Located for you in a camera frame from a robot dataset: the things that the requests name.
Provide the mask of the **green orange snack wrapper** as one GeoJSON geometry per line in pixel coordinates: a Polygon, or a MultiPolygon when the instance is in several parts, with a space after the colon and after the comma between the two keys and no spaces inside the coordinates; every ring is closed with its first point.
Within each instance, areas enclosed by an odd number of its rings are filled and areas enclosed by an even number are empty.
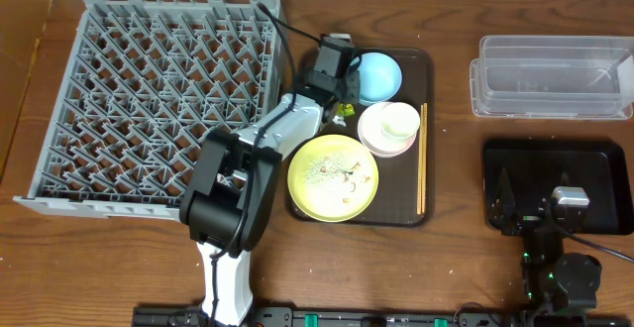
{"type": "Polygon", "coordinates": [[[350,117],[355,115],[355,109],[352,104],[340,103],[337,110],[337,115],[341,117],[350,117]]]}

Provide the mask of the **pale green cup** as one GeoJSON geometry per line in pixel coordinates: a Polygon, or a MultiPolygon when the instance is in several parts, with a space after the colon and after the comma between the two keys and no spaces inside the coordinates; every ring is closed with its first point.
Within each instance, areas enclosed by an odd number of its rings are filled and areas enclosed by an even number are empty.
{"type": "Polygon", "coordinates": [[[391,103],[381,111],[382,130],[386,135],[396,139],[405,139],[416,134],[420,122],[417,110],[407,103],[391,103]]]}

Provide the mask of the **white tissue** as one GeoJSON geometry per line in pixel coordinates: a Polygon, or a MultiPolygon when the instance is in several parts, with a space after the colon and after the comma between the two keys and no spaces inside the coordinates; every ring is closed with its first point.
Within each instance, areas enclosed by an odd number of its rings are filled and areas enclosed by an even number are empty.
{"type": "Polygon", "coordinates": [[[335,116],[333,118],[333,123],[335,125],[338,125],[338,126],[341,126],[341,127],[346,127],[347,126],[345,118],[342,117],[342,116],[335,116]]]}

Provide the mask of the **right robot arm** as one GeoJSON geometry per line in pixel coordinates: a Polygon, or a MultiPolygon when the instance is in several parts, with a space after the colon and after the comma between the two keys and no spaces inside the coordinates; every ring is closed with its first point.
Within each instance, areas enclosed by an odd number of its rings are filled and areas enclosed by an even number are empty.
{"type": "Polygon", "coordinates": [[[525,309],[503,317],[502,326],[586,326],[597,305],[602,266],[590,255],[567,253],[564,240],[585,217],[589,198],[583,188],[557,186],[534,213],[516,208],[510,179],[503,170],[489,212],[505,236],[523,240],[521,258],[525,309]]]}

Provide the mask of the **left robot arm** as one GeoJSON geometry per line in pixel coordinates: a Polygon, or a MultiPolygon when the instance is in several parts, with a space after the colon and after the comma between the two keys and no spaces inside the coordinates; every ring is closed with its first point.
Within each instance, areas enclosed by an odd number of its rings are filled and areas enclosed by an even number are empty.
{"type": "Polygon", "coordinates": [[[179,208],[179,220],[202,256],[205,297],[201,326],[239,326],[253,304],[251,251],[262,238],[282,162],[316,136],[338,103],[357,103],[361,75],[353,65],[338,77],[309,71],[255,124],[203,140],[179,208]]]}

